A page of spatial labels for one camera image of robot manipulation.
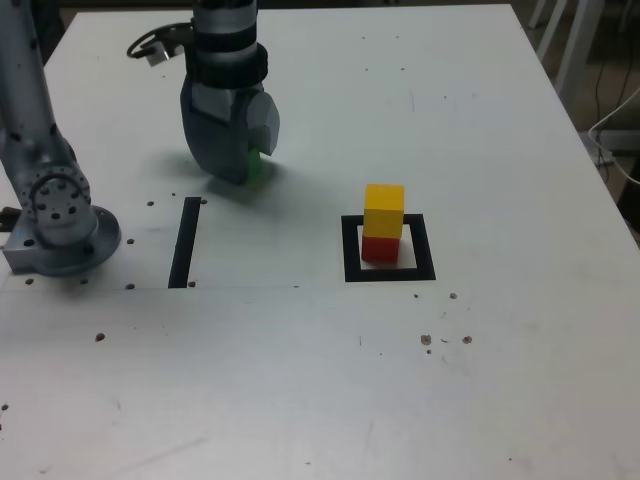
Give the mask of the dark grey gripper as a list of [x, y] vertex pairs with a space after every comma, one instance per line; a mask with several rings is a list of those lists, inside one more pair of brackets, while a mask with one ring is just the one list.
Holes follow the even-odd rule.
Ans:
[[247, 99], [249, 144], [271, 156], [279, 138], [280, 116], [261, 83], [249, 88], [219, 89], [193, 83], [186, 75], [180, 93], [184, 136], [193, 159], [203, 171], [232, 185], [248, 180], [248, 143], [224, 122], [229, 123]]

